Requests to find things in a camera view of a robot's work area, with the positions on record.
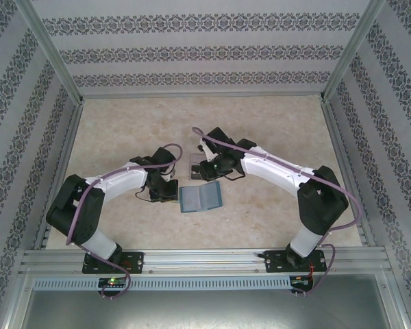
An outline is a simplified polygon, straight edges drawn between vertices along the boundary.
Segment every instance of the metal profile rail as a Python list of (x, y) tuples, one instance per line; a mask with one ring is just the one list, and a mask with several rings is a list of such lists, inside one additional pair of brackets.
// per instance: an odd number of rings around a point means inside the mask
[[(36, 278), (34, 291), (96, 291), (98, 278)], [(120, 291), (123, 288), (108, 288)], [(210, 290), (278, 290), (292, 289), (289, 276), (165, 278), (161, 276), (134, 278), (130, 291), (210, 291)]]
[[(264, 260), (257, 256), (265, 249), (137, 251), (144, 252), (145, 257), (142, 274), (134, 274), (134, 277), (289, 275), (289, 273), (267, 273), (265, 271)], [(329, 249), (323, 251), (326, 261), (329, 262), (332, 251)], [(79, 250), (28, 250), (24, 253), (18, 275), (35, 278), (90, 277), (91, 275), (81, 272), (83, 260), (84, 252)], [(329, 275), (379, 274), (391, 273), (391, 271), (384, 247), (338, 247)]]

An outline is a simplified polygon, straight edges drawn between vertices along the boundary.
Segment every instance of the mounting plate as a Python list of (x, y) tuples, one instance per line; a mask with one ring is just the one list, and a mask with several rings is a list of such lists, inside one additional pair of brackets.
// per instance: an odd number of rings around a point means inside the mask
[[(145, 254), (142, 252), (122, 252), (120, 266), (124, 267), (130, 274), (141, 274), (143, 269), (143, 258)], [(99, 262), (89, 254), (84, 257), (82, 265), (83, 274), (122, 274), (119, 269), (115, 269), (109, 265)]]
[(265, 258), (265, 267), (267, 273), (278, 272), (310, 272), (310, 264), (314, 266), (314, 272), (324, 272), (327, 269), (324, 252), (322, 250), (314, 250), (309, 256), (308, 261), (295, 269), (286, 261), (285, 250), (266, 250), (262, 258)]
[(291, 276), (290, 284), (292, 293), (308, 292), (314, 287), (314, 280), (310, 276)]

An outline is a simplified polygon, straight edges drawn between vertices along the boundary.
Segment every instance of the enclosure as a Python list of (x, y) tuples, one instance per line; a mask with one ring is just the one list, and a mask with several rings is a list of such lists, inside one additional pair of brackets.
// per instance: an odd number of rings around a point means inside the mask
[[(257, 257), (301, 223), (252, 175), (220, 179), (223, 207), (205, 212), (110, 201), (99, 227), (144, 253), (142, 273), (119, 300), (96, 293), (84, 252), (46, 222), (64, 179), (179, 143), (179, 185), (203, 184), (192, 126), (326, 165), (356, 196), (364, 216), (328, 236), (314, 295)], [(0, 0), (0, 328), (46, 323), (411, 328), (411, 1)]]

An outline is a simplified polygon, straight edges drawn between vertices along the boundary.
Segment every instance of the metal panel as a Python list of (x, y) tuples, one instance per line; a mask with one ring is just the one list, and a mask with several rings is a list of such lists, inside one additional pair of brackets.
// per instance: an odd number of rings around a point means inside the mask
[(330, 276), (316, 294), (287, 291), (34, 291), (23, 328), (389, 328), (373, 276)]

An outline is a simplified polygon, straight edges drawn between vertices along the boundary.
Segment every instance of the aluminum frame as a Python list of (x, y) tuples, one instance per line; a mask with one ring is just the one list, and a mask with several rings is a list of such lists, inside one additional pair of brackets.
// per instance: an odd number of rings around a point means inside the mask
[[(332, 251), (322, 248), (326, 261)], [(267, 273), (257, 255), (265, 249), (195, 249), (195, 250), (128, 250), (145, 253), (142, 274), (132, 278), (244, 277), (288, 276), (289, 273)], [(100, 278), (81, 272), (84, 252), (80, 250), (27, 250), (23, 254), (16, 285), (1, 328), (23, 325), (37, 278)], [(329, 276), (373, 274), (392, 328), (411, 328), (400, 292), (384, 247), (337, 247)]]
[(326, 86), (323, 90), (323, 96), (325, 99), (330, 99), (335, 93), (336, 87), (339, 85), (341, 79), (347, 68), (349, 67), (350, 62), (353, 60), (353, 57), (356, 55), (362, 41), (365, 39), (367, 32), (370, 30), (370, 27), (373, 24), (373, 21), (376, 19), (376, 16), (379, 14), (382, 6), (385, 4), (385, 0), (370, 0), (367, 5), (364, 13), (361, 16), (361, 19), (358, 22), (347, 46), (344, 48), (343, 53), (341, 54), (338, 63), (336, 64), (332, 74), (330, 75)]

